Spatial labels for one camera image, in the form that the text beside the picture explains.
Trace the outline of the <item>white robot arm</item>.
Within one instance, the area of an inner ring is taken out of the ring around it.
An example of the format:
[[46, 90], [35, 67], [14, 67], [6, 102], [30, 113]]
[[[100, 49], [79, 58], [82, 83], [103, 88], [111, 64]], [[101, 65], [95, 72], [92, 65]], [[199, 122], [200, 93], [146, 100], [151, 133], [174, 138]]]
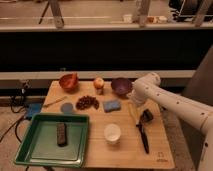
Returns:
[[198, 171], [213, 171], [213, 107], [166, 91], [159, 87], [160, 83], [157, 73], [148, 73], [133, 82], [128, 98], [136, 106], [151, 99], [202, 132], [205, 140]]

